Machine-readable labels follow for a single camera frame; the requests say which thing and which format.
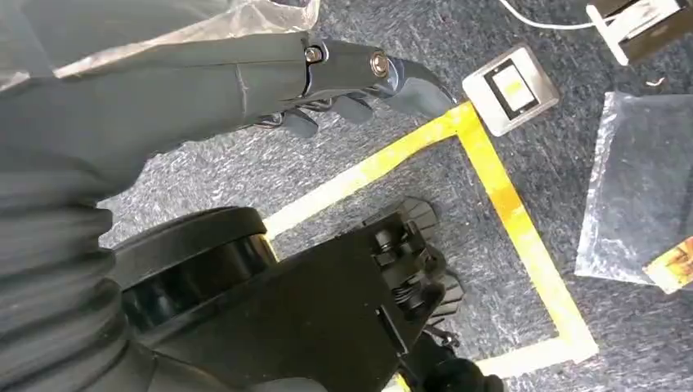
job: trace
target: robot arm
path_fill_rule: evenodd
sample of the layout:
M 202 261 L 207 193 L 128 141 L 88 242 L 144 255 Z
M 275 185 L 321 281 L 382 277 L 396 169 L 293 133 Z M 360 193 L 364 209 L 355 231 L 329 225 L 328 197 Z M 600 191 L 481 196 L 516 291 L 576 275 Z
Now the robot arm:
M 0 389 L 228 390 L 131 341 L 98 243 L 111 215 L 95 205 L 184 141 L 253 124 L 309 136 L 300 109 L 364 121 L 367 95 L 428 116 L 454 105 L 420 65 L 306 33 L 156 47 L 3 91 Z

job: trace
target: gray carpet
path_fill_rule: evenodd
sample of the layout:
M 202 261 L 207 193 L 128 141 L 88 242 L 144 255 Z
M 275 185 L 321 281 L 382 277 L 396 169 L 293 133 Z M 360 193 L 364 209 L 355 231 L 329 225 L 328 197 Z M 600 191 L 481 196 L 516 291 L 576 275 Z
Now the gray carpet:
M 536 20 L 586 20 L 579 1 L 521 4 Z M 693 294 L 664 296 L 652 287 L 572 274 L 604 93 L 693 93 L 693 40 L 622 68 L 596 31 L 533 29 L 496 1 L 472 0 L 323 0 L 315 30 L 322 37 L 368 43 L 421 61 L 458 96 L 464 76 L 514 44 L 529 43 L 558 86 L 561 103 L 494 144 L 601 352 L 579 365 L 565 363 L 508 380 L 510 390 L 693 390 Z M 660 77 L 666 77 L 661 87 L 646 86 Z M 361 127 L 322 116 L 324 129 L 310 140 L 281 129 L 247 129 L 158 156 L 132 189 L 105 203 L 116 224 L 104 242 L 112 245 L 210 207 L 252 206 L 269 216 L 423 124 L 377 107 L 373 121 Z M 433 202 L 441 218 L 436 245 L 467 290 L 463 311 L 452 321 L 463 339 L 460 354 L 482 359 L 556 335 L 456 140 L 421 152 L 280 235 L 274 245 L 280 255 L 290 255 L 405 195 Z

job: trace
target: robotic finger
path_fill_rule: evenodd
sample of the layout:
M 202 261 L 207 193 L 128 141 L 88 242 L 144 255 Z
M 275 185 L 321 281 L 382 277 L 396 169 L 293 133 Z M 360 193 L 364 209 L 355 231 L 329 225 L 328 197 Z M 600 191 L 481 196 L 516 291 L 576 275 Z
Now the robotic finger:
M 456 105 L 456 100 L 425 66 L 390 57 L 377 47 L 334 40 L 310 40 L 306 57 L 306 88 L 297 107 L 315 112 L 333 111 L 352 123 L 373 116 L 367 96 L 381 99 L 404 114 L 434 118 Z M 310 117 L 289 110 L 284 125 L 299 136 L 313 136 L 318 125 Z

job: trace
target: screw head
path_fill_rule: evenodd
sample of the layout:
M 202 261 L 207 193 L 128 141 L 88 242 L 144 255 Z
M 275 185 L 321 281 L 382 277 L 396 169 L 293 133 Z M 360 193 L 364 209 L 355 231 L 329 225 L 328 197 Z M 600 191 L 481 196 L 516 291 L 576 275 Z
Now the screw head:
M 319 47 L 306 48 L 306 61 L 308 63 L 318 63 L 323 60 L 323 51 Z
M 379 78 L 385 78 L 389 69 L 389 61 L 382 51 L 376 51 L 370 57 L 370 68 L 373 74 Z

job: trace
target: black plastic part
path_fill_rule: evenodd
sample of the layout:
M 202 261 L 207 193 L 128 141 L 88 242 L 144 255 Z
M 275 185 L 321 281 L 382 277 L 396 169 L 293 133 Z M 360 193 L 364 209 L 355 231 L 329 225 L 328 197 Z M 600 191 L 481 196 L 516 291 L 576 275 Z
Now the black plastic part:
M 369 225 L 393 213 L 400 214 L 405 221 L 412 221 L 427 242 L 431 241 L 435 236 L 436 228 L 438 227 L 438 217 L 433 206 L 420 198 L 407 197 L 400 203 L 391 204 L 364 220 L 364 225 Z M 384 238 L 383 234 L 380 234 L 379 240 L 386 243 L 390 239 Z M 430 245 L 427 248 L 429 252 L 433 253 L 434 260 L 444 260 L 444 257 L 437 249 Z M 445 263 L 431 263 L 427 268 L 427 273 L 435 276 L 438 282 L 445 286 L 445 298 L 428 320 L 429 324 L 436 325 L 446 317 L 458 312 L 464 297 L 464 290 L 457 276 L 446 270 Z
M 435 235 L 438 226 L 438 216 L 433 206 L 420 198 L 406 197 L 400 203 L 391 204 L 377 214 L 364 220 L 364 225 L 369 225 L 382 219 L 384 216 L 399 213 L 405 221 L 413 221 L 421 232 L 423 239 L 430 240 Z
M 373 109 L 364 100 L 354 96 L 337 97 L 332 109 L 342 118 L 354 124 L 365 123 L 373 117 Z
M 117 264 L 108 277 L 128 289 L 149 276 L 221 245 L 266 232 L 260 214 L 253 208 L 221 207 L 196 212 L 155 226 L 119 244 L 114 249 Z M 268 251 L 257 249 L 255 252 Z M 268 257 L 273 259 L 268 263 L 276 262 L 274 255 L 260 256 L 261 259 Z
M 417 289 L 402 303 L 374 259 L 383 231 L 400 249 L 392 265 L 414 271 L 406 280 Z M 425 251 L 418 231 L 389 216 L 271 266 L 141 341 L 231 385 L 305 377 L 330 392 L 379 391 L 444 295 L 423 268 L 410 268 L 434 262 L 408 257 Z
M 283 125 L 294 135 L 305 138 L 314 136 L 319 129 L 318 123 L 299 109 L 287 110 Z
M 111 278 L 124 287 L 123 308 L 138 339 L 163 339 L 176 330 L 172 324 L 193 322 L 200 305 L 276 264 L 265 232 L 254 209 L 224 207 L 172 220 L 118 246 Z
M 471 361 L 438 345 L 427 333 L 401 358 L 400 372 L 413 392 L 503 392 L 497 376 L 484 376 Z

